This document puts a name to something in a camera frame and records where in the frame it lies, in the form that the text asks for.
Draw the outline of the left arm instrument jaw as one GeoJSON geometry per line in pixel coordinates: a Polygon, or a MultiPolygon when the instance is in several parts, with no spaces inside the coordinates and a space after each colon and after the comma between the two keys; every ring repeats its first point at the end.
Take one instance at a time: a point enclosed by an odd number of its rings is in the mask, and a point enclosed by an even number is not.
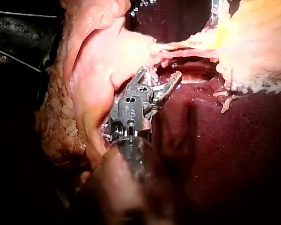
{"type": "Polygon", "coordinates": [[[220,13],[220,1],[211,0],[210,1],[210,22],[212,25],[218,24],[219,13],[220,13]]]}

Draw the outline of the right arm instrument jaw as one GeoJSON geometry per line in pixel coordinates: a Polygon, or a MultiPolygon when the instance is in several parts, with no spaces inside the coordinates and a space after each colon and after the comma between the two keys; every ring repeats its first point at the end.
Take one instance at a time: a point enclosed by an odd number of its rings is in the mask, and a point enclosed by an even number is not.
{"type": "Polygon", "coordinates": [[[165,102],[171,97],[172,93],[181,81],[182,73],[180,71],[176,71],[170,75],[169,80],[165,84],[153,87],[154,97],[151,103],[152,107],[163,108],[165,102]]]}
{"type": "Polygon", "coordinates": [[[147,72],[148,72],[147,66],[140,67],[139,70],[137,71],[136,75],[130,81],[130,83],[132,83],[132,84],[142,83],[142,81],[145,79],[145,75],[147,72]]]}

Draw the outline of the right arm instrument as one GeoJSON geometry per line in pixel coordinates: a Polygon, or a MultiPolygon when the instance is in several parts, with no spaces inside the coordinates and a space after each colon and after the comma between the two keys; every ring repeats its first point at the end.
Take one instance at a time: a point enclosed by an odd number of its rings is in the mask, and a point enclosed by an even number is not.
{"type": "Polygon", "coordinates": [[[110,143],[126,136],[141,136],[152,141],[152,87],[129,83],[124,96],[110,113],[110,143]]]}

